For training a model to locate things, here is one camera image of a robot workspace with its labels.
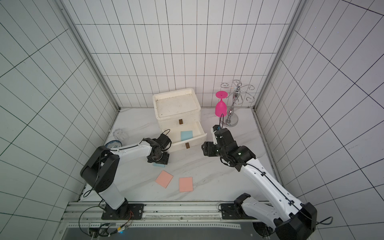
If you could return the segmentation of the cabinet drawer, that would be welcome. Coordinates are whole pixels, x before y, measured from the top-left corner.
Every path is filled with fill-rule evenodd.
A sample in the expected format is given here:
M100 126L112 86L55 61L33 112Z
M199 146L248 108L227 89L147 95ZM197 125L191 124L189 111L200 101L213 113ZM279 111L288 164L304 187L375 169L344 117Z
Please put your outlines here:
M171 128L168 137L172 142L168 152L172 153L201 146L207 139L207 133L204 132L200 122L194 122Z

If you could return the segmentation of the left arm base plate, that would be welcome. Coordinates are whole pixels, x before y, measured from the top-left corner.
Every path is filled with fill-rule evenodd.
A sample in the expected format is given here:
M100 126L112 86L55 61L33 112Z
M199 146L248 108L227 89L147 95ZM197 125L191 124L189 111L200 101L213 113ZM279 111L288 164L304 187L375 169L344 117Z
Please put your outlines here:
M104 207L102 220L141 220L144 212L144 204L123 203L117 210L112 209L108 204Z

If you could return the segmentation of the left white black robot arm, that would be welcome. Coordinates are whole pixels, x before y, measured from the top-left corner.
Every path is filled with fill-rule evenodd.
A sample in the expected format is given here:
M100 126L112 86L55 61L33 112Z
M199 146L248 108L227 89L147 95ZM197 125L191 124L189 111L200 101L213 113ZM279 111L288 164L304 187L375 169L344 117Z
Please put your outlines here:
M148 163L168 164L171 139L164 133L144 138L138 144L119 148L98 147L80 171L80 176L105 202L102 220L140 220L144 204L129 203L118 190L115 178L123 172L122 160L147 159Z

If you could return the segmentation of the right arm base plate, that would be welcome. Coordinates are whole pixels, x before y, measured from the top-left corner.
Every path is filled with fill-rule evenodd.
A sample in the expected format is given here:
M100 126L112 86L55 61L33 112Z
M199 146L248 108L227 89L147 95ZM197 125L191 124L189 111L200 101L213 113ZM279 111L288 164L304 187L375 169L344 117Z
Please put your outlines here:
M255 220L256 218L250 217L245 214L243 209L236 204L219 204L219 212L222 214L223 220Z

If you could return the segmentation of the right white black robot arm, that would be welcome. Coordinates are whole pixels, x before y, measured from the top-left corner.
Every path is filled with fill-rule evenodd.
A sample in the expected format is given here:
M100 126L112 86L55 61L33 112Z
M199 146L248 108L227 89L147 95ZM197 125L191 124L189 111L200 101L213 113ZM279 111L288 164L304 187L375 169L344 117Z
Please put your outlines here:
M204 156L218 157L224 165L248 177L270 202L266 205L244 193L234 201L238 214L259 220L266 226L267 235L275 233L281 240L308 239L316 229L317 209L290 194L248 147L237 145L230 130L215 125L211 132L213 141L202 144Z

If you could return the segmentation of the pink sticky notes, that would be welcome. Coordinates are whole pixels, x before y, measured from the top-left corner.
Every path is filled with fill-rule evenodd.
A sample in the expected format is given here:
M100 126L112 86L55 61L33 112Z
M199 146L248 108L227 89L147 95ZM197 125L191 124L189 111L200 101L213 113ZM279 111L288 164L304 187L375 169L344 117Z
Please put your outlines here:
M194 183L192 177L179 178L179 192L192 192L194 190Z
M173 175L169 174L168 172L166 171L162 171L159 176L156 178L155 182L160 185L161 187L163 188L167 188L169 183L172 181L173 179Z

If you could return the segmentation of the blue sticky notes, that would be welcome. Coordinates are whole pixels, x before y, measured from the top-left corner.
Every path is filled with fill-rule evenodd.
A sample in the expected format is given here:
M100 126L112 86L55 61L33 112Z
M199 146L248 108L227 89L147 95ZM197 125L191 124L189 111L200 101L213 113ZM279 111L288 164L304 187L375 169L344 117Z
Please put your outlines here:
M181 131L181 141L186 141L194 137L193 131Z
M163 165L163 164L157 164L157 163L153 163L153 166L154 167L160 167L160 168L165 168L166 165Z

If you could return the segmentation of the white plastic drawer cabinet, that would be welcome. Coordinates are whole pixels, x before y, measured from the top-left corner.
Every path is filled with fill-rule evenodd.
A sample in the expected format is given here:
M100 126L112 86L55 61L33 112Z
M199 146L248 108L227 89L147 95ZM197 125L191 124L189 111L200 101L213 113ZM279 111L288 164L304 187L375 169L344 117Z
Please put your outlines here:
M161 130L201 125L201 106L192 88L153 95L153 104Z

